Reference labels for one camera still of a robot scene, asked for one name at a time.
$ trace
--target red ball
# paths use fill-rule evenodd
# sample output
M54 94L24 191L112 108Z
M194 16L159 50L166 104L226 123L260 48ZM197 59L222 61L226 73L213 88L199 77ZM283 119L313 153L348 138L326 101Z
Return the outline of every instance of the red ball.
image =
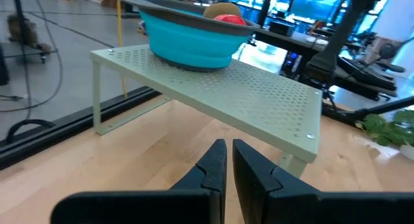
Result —
M238 25L246 25L245 21L241 17L235 16L233 14L221 14L215 17L214 20L224 21L227 23L234 23Z

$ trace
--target wooden tabletop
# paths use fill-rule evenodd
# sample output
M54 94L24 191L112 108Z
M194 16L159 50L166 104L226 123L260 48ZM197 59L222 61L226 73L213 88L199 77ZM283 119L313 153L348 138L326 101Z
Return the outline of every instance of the wooden tabletop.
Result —
M414 192L414 162L398 150L325 117L320 137L319 154L301 177L310 185L324 191ZM229 148L232 139L243 139L274 162L281 155L171 101L104 136L90 129L1 171L0 223L48 223L53 206L75 192L168 189L217 138L226 139ZM226 223L243 223L231 153L227 176Z

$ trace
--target gray bowl rim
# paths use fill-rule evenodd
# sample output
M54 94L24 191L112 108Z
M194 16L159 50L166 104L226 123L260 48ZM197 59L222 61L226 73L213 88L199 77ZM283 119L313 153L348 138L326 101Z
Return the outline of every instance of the gray bowl rim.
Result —
M202 30L219 32L223 34L231 34L238 36L247 36L253 33L253 31L260 26L257 23L254 23L250 20L243 19L247 25L237 25L233 23L227 23L224 21L217 21L214 19L209 19L202 16L196 16L191 14L186 14L184 12L177 11L173 8L168 8L165 6L160 6L151 2L151 0L121 0L127 4L137 6L140 11L143 11L147 14L162 18L166 21L171 21L185 25L188 27L199 28ZM186 6L192 10L195 10L199 14L204 12L205 7L199 5L192 5L184 1L177 0L154 0L154 1L163 1L167 2L170 5L176 6ZM179 15L181 18L172 19L171 16Z

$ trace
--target blue collapsible bowl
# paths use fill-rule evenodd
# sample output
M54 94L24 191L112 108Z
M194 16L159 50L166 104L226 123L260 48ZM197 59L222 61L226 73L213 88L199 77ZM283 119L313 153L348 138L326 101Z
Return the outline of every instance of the blue collapsible bowl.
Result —
M164 61L192 71L216 71L257 27L203 17L205 7L176 0L122 0L137 6L145 21L149 48Z

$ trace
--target green plant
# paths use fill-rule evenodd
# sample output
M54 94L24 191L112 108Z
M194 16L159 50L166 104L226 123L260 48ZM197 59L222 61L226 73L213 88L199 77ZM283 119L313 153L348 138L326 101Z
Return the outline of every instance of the green plant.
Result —
M414 111L397 111L391 121L380 115L370 114L363 122L355 125L382 146L390 144L414 146Z

